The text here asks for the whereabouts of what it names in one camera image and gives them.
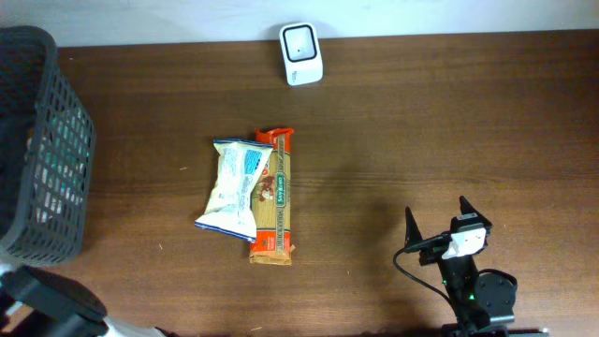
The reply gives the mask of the white barcode scanner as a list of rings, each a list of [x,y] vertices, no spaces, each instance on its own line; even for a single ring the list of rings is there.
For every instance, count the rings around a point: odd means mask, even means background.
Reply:
[[[297,22],[283,26],[279,31],[279,40],[288,85],[300,86],[322,80],[322,53],[316,29],[311,23]]]

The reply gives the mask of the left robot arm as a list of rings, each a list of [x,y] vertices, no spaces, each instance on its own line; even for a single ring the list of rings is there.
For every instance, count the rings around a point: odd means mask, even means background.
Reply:
[[[1,335],[30,337],[176,337],[110,318],[81,283],[29,266],[1,263]]]

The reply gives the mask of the grey plastic mesh basket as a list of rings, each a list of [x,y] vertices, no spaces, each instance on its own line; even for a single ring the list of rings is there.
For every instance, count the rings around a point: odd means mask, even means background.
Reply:
[[[95,140],[52,36],[2,29],[2,265],[49,267],[80,253]]]

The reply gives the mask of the white blue snack bag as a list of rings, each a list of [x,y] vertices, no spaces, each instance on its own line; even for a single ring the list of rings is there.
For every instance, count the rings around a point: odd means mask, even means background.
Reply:
[[[195,226],[255,242],[251,194],[269,161],[273,146],[243,139],[216,139],[217,178],[204,213]]]

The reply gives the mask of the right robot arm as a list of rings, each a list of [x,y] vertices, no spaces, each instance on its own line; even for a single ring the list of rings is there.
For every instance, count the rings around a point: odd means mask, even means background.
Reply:
[[[506,272],[476,266],[474,256],[487,248],[492,223],[464,196],[459,202],[460,215],[451,219],[450,229],[428,239],[422,237],[411,209],[406,208],[404,247],[393,256],[393,264],[449,304],[456,323],[442,326],[444,336],[507,336],[507,326],[515,321],[518,281]],[[437,265],[444,290],[400,266],[398,257],[412,253],[419,254],[422,267]]]

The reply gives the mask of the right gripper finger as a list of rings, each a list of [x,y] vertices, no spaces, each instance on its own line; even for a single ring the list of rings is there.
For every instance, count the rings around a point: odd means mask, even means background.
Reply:
[[[465,196],[459,197],[460,212],[463,216],[466,214],[474,214],[475,219],[478,219],[484,227],[491,227],[491,221],[488,220],[481,212],[479,212]]]
[[[418,246],[422,243],[423,238],[409,207],[405,208],[405,223],[406,230],[403,250],[405,253],[413,253],[418,250]]]

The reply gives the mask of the orange spaghetti packet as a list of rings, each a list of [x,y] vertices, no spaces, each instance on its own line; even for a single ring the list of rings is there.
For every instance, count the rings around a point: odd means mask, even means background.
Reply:
[[[256,140],[272,146],[272,152],[252,192],[256,241],[249,261],[255,264],[292,264],[291,241],[291,136],[293,128],[256,131]]]

